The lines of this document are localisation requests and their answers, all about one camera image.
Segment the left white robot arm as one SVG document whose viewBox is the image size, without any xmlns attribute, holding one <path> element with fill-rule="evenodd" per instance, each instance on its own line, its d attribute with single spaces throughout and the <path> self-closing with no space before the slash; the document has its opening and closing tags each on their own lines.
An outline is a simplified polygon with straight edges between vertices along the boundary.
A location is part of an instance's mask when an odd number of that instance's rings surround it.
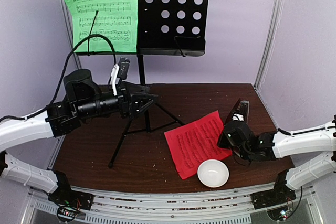
<svg viewBox="0 0 336 224">
<path fill-rule="evenodd" d="M 43 170 L 25 163 L 7 149 L 34 140 L 64 136 L 81 127 L 85 120 L 109 117 L 119 112 L 122 118 L 133 119 L 147 111 L 158 99 L 140 84 L 121 81 L 114 90 L 102 92 L 94 83 L 91 71 L 80 69 L 63 79 L 66 98 L 51 103 L 37 115 L 1 123 L 1 178 L 32 186 L 56 196 L 64 205 L 76 197 L 66 175 Z"/>
</svg>

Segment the black perforated music stand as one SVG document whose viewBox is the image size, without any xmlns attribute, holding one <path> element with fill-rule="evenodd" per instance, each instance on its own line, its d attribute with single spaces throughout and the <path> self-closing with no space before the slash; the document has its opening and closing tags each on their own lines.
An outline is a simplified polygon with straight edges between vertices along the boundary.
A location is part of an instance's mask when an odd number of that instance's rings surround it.
<svg viewBox="0 0 336 224">
<path fill-rule="evenodd" d="M 145 55 L 185 57 L 204 54 L 207 6 L 208 0 L 138 0 L 137 51 L 133 54 L 137 56 L 141 85 L 147 86 Z M 82 40 L 81 54 L 116 52 L 111 41 L 103 35 L 91 34 Z M 145 130 L 150 132 L 148 110 L 142 114 Z"/>
</svg>

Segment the red wooden metronome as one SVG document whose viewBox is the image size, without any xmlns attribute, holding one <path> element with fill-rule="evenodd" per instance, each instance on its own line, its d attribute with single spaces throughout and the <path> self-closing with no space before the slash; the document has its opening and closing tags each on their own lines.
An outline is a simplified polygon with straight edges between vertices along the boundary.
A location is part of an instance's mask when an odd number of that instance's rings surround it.
<svg viewBox="0 0 336 224">
<path fill-rule="evenodd" d="M 244 122 L 247 124 L 249 119 L 249 108 L 250 102 L 248 100 L 238 99 L 228 115 L 227 122 L 232 121 L 232 115 L 234 113 L 239 113 L 244 116 Z"/>
</svg>

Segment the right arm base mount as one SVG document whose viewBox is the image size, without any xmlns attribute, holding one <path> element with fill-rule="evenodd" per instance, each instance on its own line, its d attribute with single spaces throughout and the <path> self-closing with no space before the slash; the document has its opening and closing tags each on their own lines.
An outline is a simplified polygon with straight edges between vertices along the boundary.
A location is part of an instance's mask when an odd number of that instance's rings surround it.
<svg viewBox="0 0 336 224">
<path fill-rule="evenodd" d="M 254 209 L 267 208 L 268 217 L 276 222 L 286 221 L 297 210 L 293 201 L 296 193 L 292 190 L 266 190 L 251 194 Z"/>
</svg>

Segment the green sheet music paper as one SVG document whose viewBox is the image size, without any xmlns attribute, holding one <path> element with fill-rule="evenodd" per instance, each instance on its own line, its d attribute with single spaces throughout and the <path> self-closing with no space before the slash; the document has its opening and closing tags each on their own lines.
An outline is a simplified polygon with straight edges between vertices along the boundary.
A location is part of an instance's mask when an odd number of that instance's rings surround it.
<svg viewBox="0 0 336 224">
<path fill-rule="evenodd" d="M 91 34 L 107 37 L 118 53 L 135 53 L 138 0 L 64 0 L 72 16 L 73 43 Z"/>
</svg>

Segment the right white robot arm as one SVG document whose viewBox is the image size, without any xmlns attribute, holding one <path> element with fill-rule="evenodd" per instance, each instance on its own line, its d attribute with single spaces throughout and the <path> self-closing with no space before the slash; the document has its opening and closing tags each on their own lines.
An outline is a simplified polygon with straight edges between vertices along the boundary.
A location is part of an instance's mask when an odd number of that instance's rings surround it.
<svg viewBox="0 0 336 224">
<path fill-rule="evenodd" d="M 275 161 L 295 154 L 319 152 L 306 163 L 278 174 L 275 188 L 269 192 L 269 199 L 274 204 L 287 198 L 289 191 L 335 172 L 335 120 L 303 130 L 278 129 L 255 135 L 241 115 L 234 114 L 225 124 L 217 145 L 249 162 Z"/>
</svg>

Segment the red sheet music paper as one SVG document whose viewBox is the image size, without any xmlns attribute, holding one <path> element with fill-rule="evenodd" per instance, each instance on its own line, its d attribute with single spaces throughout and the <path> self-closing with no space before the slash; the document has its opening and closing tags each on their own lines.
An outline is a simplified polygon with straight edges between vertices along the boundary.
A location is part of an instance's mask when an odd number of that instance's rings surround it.
<svg viewBox="0 0 336 224">
<path fill-rule="evenodd" d="M 218 111 L 199 120 L 164 133 L 166 142 L 182 180 L 194 176 L 200 164 L 209 159 L 222 161 L 232 151 L 217 145 L 224 129 Z"/>
</svg>

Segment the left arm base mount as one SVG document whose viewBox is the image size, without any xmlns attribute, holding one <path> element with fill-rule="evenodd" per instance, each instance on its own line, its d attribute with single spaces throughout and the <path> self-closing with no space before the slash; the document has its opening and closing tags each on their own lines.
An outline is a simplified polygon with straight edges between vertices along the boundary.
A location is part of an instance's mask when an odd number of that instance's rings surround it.
<svg viewBox="0 0 336 224">
<path fill-rule="evenodd" d="M 77 190 L 70 186 L 67 176 L 63 172 L 55 171 L 57 188 L 48 193 L 48 199 L 58 206 L 56 216 L 59 221 L 69 223 L 81 213 L 81 210 L 90 210 L 94 195 Z"/>
</svg>

